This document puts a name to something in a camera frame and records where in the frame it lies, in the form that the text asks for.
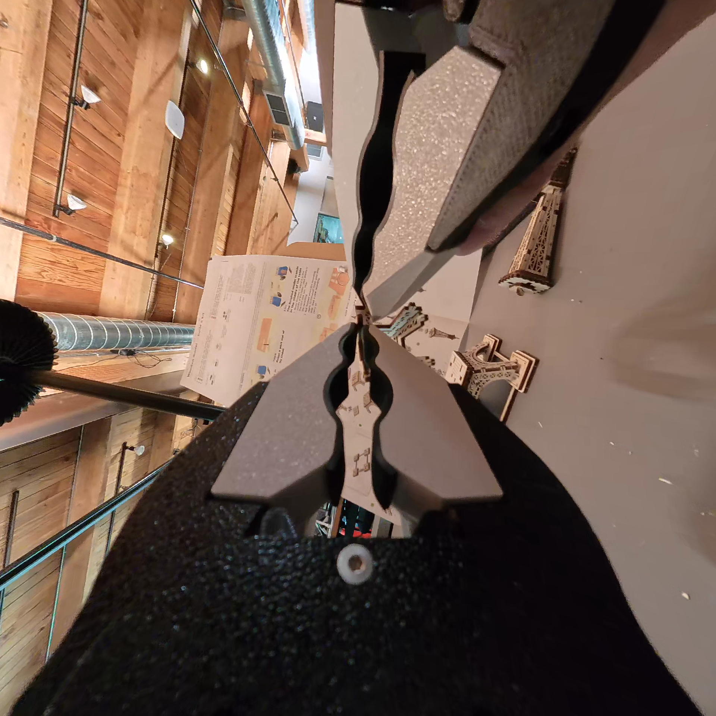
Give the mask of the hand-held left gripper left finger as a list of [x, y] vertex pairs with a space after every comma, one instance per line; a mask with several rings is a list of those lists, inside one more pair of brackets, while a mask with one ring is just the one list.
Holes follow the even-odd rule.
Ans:
[[267, 384], [211, 488], [213, 497], [285, 510], [302, 533], [345, 479], [347, 369], [359, 325], [349, 323]]

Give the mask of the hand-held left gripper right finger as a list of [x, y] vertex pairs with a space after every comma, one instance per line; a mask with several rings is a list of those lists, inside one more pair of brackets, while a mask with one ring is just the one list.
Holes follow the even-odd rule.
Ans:
[[421, 520], [503, 497], [450, 385], [375, 326], [361, 326], [370, 397], [380, 415], [372, 433], [372, 486], [404, 534]]

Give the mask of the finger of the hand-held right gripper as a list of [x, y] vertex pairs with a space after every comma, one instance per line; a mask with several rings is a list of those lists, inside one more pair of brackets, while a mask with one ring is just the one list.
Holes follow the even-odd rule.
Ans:
[[461, 252], [475, 210], [526, 150], [508, 110], [514, 70], [454, 47], [381, 51], [379, 92], [361, 159], [361, 298], [384, 318]]
[[377, 260], [377, 235], [389, 213], [399, 106], [412, 78], [454, 47], [466, 24], [441, 1], [337, 1], [332, 149], [337, 196], [359, 294]]

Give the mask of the wooden tower base model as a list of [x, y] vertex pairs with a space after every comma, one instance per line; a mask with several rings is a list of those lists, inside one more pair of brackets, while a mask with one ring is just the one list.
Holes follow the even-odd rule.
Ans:
[[506, 423], [511, 414], [517, 395], [524, 395], [530, 388], [539, 359], [530, 353], [515, 350], [509, 357], [499, 352], [502, 340], [494, 335], [485, 335], [482, 342], [465, 350], [453, 351], [447, 364], [445, 380], [467, 391], [479, 399], [488, 385], [497, 381], [509, 387], [503, 407], [497, 417]]

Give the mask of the small wooden part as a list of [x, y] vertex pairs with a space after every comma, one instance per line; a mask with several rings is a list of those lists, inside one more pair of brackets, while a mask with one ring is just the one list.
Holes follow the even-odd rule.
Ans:
[[349, 368], [349, 386], [358, 392], [360, 387], [370, 386], [371, 372], [374, 366], [374, 346], [370, 333], [370, 314], [359, 301], [354, 306], [356, 333], [354, 340], [354, 358]]

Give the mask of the grey desk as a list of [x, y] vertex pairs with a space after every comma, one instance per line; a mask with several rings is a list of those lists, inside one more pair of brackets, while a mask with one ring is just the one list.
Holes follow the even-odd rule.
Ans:
[[523, 222], [480, 266], [468, 344], [539, 359], [508, 426], [589, 519], [642, 629], [715, 714], [715, 15], [588, 126], [554, 286], [498, 284]]

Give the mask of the tower assembly booklet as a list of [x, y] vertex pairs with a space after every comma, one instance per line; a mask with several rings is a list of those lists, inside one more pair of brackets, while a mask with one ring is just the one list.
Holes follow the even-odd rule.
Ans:
[[[407, 349], [403, 349], [441, 379], [445, 378], [452, 352], [459, 348], [467, 331], [476, 290], [461, 273], [453, 273], [450, 266], [446, 269], [445, 276], [435, 276], [404, 304], [415, 302], [429, 318], [422, 329], [407, 338]], [[389, 324], [401, 308], [379, 319], [378, 329]], [[395, 522], [398, 518], [393, 517], [392, 509], [378, 505], [371, 485], [371, 431], [380, 411], [371, 400], [370, 386], [360, 387], [358, 392], [350, 388], [337, 411], [344, 425], [346, 446], [344, 498]]]

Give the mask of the air vent grille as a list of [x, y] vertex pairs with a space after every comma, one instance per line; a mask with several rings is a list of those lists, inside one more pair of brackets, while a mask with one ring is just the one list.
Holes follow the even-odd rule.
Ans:
[[284, 96], [264, 90], [264, 97], [270, 110], [273, 123], [290, 128], [292, 121]]

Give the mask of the wooden tower middle section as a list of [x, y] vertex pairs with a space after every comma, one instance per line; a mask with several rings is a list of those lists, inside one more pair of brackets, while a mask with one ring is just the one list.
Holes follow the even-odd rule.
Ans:
[[422, 329], [428, 318], [422, 307], [411, 301], [398, 311], [389, 324], [379, 328], [391, 340], [407, 349], [407, 338]]

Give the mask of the printed instruction sheet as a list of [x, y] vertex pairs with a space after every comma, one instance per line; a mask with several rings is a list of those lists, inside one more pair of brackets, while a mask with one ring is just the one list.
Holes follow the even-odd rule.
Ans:
[[345, 262], [212, 258], [180, 384], [229, 406], [348, 323], [354, 303]]

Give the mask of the wooden tower top model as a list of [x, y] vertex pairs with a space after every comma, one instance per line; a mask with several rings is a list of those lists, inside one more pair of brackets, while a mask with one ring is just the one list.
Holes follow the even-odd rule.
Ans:
[[519, 296], [543, 293], [553, 286], [551, 264], [563, 197], [571, 179], [578, 146], [570, 148], [545, 184], [508, 273], [499, 280]]

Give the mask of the black pole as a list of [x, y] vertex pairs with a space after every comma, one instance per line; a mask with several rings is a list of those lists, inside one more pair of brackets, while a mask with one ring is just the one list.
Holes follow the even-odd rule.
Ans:
[[26, 378], [37, 387], [59, 389], [77, 395], [111, 400], [134, 407], [152, 409], [197, 420], [212, 422], [218, 419], [225, 410], [223, 407], [204, 402], [178, 398], [159, 392], [123, 387], [118, 384], [88, 380], [65, 375], [59, 371], [30, 370], [26, 372]]

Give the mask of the black round brush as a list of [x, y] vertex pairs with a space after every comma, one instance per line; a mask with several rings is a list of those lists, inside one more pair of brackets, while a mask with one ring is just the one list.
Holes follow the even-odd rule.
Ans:
[[41, 385], [32, 371], [51, 370], [57, 344], [48, 324], [36, 312], [1, 300], [1, 424], [20, 416], [34, 403]]

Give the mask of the black light track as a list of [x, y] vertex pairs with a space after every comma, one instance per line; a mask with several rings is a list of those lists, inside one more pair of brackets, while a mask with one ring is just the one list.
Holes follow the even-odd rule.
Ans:
[[67, 163], [69, 160], [69, 146], [75, 115], [75, 108], [79, 107], [84, 102], [83, 100], [79, 100], [77, 96], [77, 89], [79, 84], [79, 71], [82, 63], [82, 51], [85, 38], [85, 29], [87, 25], [88, 5], [88, 1], [81, 1], [79, 5], [78, 23], [75, 36], [75, 50], [72, 64], [72, 75], [67, 97], [65, 129], [62, 140], [62, 149], [59, 158], [59, 170], [52, 207], [52, 215], [56, 219], [58, 219], [58, 217], [62, 213], [68, 216], [74, 213], [74, 210], [70, 209], [67, 205], [63, 203], [62, 196], [65, 188], [65, 178], [67, 173]]

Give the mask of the wide spiral metal duct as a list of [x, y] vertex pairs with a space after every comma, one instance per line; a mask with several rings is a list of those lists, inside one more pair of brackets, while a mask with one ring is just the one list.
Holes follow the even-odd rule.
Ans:
[[263, 92], [284, 96], [292, 126], [282, 127], [292, 150], [300, 150], [305, 143], [304, 119], [299, 103], [299, 87], [291, 66], [291, 57], [283, 33], [278, 1], [242, 1], [248, 25], [252, 31], [260, 64]]

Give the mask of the thin spiral metal duct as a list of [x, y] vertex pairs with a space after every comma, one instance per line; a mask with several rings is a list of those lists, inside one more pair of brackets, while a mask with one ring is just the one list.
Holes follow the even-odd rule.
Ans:
[[40, 312], [60, 352], [99, 352], [190, 346], [195, 327], [164, 321]]

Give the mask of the dark metal rail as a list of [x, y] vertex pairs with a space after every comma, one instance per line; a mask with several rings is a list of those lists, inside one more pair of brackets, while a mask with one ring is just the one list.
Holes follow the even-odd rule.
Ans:
[[117, 496], [106, 500], [88, 514], [78, 518], [60, 532], [40, 543], [36, 548], [21, 558], [11, 562], [8, 567], [1, 571], [1, 592], [4, 592], [35, 566], [49, 559], [50, 556], [62, 550], [69, 542], [74, 541], [95, 524], [102, 521], [106, 516], [113, 514], [118, 508], [150, 487], [159, 477], [160, 473], [165, 470], [173, 460], [174, 458], [170, 458], [155, 470], [151, 471], [147, 476], [120, 492]]

